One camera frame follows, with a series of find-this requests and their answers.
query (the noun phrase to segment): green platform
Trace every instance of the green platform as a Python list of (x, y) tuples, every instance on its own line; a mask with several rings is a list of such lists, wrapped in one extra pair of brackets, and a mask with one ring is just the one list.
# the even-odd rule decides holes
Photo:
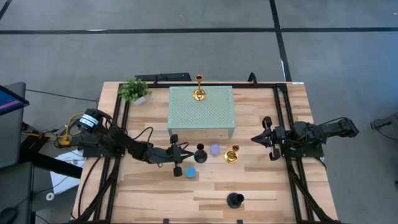
[(231, 86), (204, 86), (206, 99), (197, 101), (197, 86), (170, 87), (169, 134), (175, 129), (228, 129), (232, 137), (236, 122)]

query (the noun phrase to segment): wooden table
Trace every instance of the wooden table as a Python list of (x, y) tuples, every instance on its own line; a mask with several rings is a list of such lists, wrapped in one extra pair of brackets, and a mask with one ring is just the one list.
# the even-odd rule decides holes
[[(119, 82), (104, 83), (98, 109), (112, 115)], [(288, 83), (290, 104), (295, 121), (313, 122), (310, 105), (303, 84)], [(153, 88), (152, 96), (143, 105), (131, 105), (127, 120), (130, 136), (136, 136), (144, 128), (152, 126), (151, 142), (156, 147), (169, 146), (167, 131), (167, 110), (169, 89)], [(295, 223), (292, 197), (283, 158), (270, 161), (270, 149), (250, 141), (263, 131), (261, 120), (270, 116), (274, 126), (278, 125), (275, 100), (272, 89), (234, 88), (236, 129), (232, 139), (223, 130), (202, 130), (177, 133), (179, 142), (188, 141), (189, 151), (195, 152), (196, 145), (203, 143), (208, 159), (197, 164), (193, 157), (182, 163), (182, 169), (194, 166), (198, 174), (194, 179), (185, 175), (174, 177), (173, 164), (162, 168), (134, 160), (129, 154), (122, 158), (118, 186), (113, 208), (113, 223), (161, 223), (169, 218), (171, 223)], [(284, 120), (287, 116), (283, 96), (280, 94)], [(119, 125), (124, 102), (119, 110)], [(139, 140), (145, 141), (148, 133)], [(218, 156), (210, 154), (210, 145), (219, 144)], [(235, 164), (224, 160), (224, 153), (238, 144), (239, 159)], [(77, 216), (77, 202), (83, 180), (95, 158), (85, 163), (81, 184), (78, 189), (73, 215)], [(303, 159), (308, 188), (322, 209), (332, 218), (337, 218), (325, 168), (315, 159)], [(82, 200), (82, 210), (88, 206), (98, 191), (103, 159), (99, 161), (88, 179)], [(299, 190), (303, 218), (306, 218), (303, 197)], [(231, 192), (244, 195), (245, 201), (239, 209), (227, 206), (226, 197)], [(101, 217), (105, 217), (108, 195), (103, 200)]]

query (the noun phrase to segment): gray floor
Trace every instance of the gray floor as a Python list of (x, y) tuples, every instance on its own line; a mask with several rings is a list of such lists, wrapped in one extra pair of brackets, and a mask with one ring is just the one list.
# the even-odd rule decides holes
[[(398, 26), (397, 1), (276, 3), (282, 27)], [(13, 0), (0, 20), (1, 30), (272, 26), (267, 0)], [(398, 145), (369, 123), (398, 112), (398, 33), (294, 33), (284, 34), (284, 42), (292, 79), (305, 82), (315, 122), (347, 116), (361, 131), (325, 146), (340, 220), (396, 223)], [(99, 97), (104, 81), (148, 73), (239, 81), (255, 72), (259, 81), (284, 80), (273, 33), (0, 35), (0, 49), (0, 85), (23, 81), (30, 89), (91, 99)], [(31, 92), (27, 99), (24, 119), (38, 129), (61, 126), (71, 114), (95, 106)], [(61, 153), (52, 146), (44, 152)], [(37, 210), (50, 208), (38, 214), (67, 221), (75, 194), (72, 189), (51, 204), (39, 200)]]

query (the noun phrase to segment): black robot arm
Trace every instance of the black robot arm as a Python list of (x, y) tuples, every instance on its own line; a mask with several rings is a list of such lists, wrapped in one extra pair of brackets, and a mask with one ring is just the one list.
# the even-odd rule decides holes
[(110, 115), (97, 109), (86, 110), (78, 122), (78, 127), (85, 134), (95, 135), (99, 144), (112, 151), (114, 155), (121, 156), (127, 149), (133, 158), (149, 164), (160, 165), (166, 162), (174, 162), (177, 167), (177, 164), (181, 164), (184, 159), (193, 155), (192, 152), (182, 149), (177, 144), (178, 136), (176, 134), (171, 136), (171, 146), (166, 150), (154, 147), (149, 142), (149, 138), (146, 142), (136, 141), (148, 129), (150, 129), (149, 136), (151, 136), (153, 128), (146, 128), (133, 139), (127, 135), (125, 130), (114, 124)]
[(290, 149), (286, 154), (290, 154), (292, 157), (322, 157), (322, 144), (326, 144), (328, 138), (333, 136), (352, 138), (359, 133), (352, 120), (348, 118), (338, 118), (332, 121), (321, 125), (297, 121), (292, 130), (286, 131), (281, 126), (271, 130), (272, 120), (267, 116), (262, 120), (264, 131), (251, 140), (265, 147), (271, 147), (270, 159), (273, 161), (280, 157), (280, 152), (275, 148), (275, 144), (284, 144), (285, 148)]

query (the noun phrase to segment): monitor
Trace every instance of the monitor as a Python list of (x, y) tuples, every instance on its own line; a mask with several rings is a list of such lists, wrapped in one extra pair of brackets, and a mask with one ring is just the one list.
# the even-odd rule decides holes
[(0, 115), (29, 105), (29, 101), (0, 85)]

